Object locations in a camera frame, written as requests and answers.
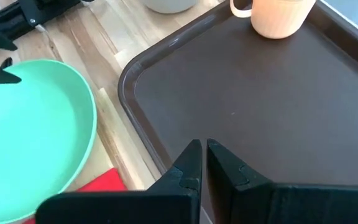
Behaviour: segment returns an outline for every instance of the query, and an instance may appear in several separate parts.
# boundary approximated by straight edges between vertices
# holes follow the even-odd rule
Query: mug handle
[[[233,14],[240,18],[246,18],[251,16],[251,9],[240,10],[234,6],[234,0],[230,0],[230,10]]]

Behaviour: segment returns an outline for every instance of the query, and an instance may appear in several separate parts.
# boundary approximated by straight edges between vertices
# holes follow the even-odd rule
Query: red cloth
[[[100,192],[100,191],[123,191],[127,190],[122,182],[117,170],[112,168],[86,184],[84,187],[78,189],[78,192]],[[31,218],[23,224],[35,224],[35,220]]]

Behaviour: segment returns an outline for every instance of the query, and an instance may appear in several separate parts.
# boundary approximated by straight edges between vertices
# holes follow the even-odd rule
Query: brown tray
[[[162,172],[214,138],[276,182],[358,185],[358,29],[323,2],[282,40],[224,2],[134,58],[119,97]]]

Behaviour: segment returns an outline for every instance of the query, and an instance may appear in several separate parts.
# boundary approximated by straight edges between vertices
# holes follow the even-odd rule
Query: light wood surface
[[[0,50],[0,64],[52,58],[75,67],[91,85],[98,109],[93,151],[69,190],[75,190],[116,167],[131,190],[150,187],[160,177],[153,160],[128,120],[117,96],[122,69],[130,59],[219,4],[200,0],[172,15],[147,9],[140,0],[95,0],[81,4],[15,40],[15,52]],[[0,0],[0,8],[12,0]]]

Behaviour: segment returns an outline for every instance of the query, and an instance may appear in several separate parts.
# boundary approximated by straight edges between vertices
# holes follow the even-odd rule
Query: mint green bowl
[[[6,68],[22,78],[0,85],[0,223],[29,218],[83,168],[96,134],[85,79],[54,60]]]

